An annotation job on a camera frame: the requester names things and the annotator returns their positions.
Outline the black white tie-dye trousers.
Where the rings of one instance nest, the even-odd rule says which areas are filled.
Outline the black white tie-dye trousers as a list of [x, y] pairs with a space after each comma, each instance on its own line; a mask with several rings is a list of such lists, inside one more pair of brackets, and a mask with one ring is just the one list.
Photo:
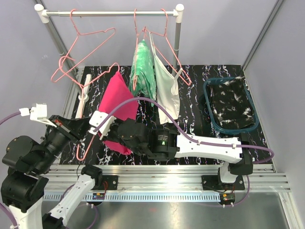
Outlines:
[[254, 111], [244, 88], [244, 77], [206, 87], [216, 124], [223, 129], [236, 130], [253, 126]]

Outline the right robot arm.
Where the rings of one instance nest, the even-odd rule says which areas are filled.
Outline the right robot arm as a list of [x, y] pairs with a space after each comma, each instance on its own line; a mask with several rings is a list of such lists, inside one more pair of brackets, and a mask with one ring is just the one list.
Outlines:
[[149, 129], [132, 119], [110, 117], [99, 128], [101, 139], [118, 143], [137, 155], [155, 161], [183, 157], [222, 160], [216, 175], [203, 175], [204, 190], [225, 192], [243, 190], [243, 176], [253, 172], [253, 162], [246, 149], [238, 147], [239, 138], [211, 138], [182, 133], [177, 129]]

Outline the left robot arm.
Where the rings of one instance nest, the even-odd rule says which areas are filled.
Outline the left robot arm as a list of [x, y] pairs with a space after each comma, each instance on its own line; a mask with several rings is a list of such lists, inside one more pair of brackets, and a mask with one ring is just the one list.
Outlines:
[[87, 165], [58, 205], [45, 215], [41, 213], [44, 189], [49, 181], [44, 175], [68, 143], [78, 143], [85, 137], [91, 127], [89, 120], [52, 115], [47, 119], [41, 143], [22, 135], [8, 144], [2, 162], [9, 170], [0, 193], [15, 229], [64, 229], [84, 196], [102, 187], [102, 170]]

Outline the magenta trousers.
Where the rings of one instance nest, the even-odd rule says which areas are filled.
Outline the magenta trousers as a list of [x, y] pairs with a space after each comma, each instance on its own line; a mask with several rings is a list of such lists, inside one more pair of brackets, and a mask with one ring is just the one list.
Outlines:
[[[133, 98], [133, 94], [127, 88], [122, 75], [119, 72], [116, 72], [108, 83], [108, 86], [104, 92], [101, 103], [99, 105], [98, 111], [110, 113], [120, 103], [131, 98]], [[130, 102], [127, 105], [122, 106], [118, 111], [116, 111], [114, 113], [114, 116], [123, 121], [128, 118], [134, 120], [136, 118], [138, 106], [139, 105], [137, 101]], [[122, 155], [130, 155], [132, 153], [131, 150], [120, 145], [119, 143], [115, 143], [112, 141], [104, 141], [104, 144], [110, 150], [116, 151]]]

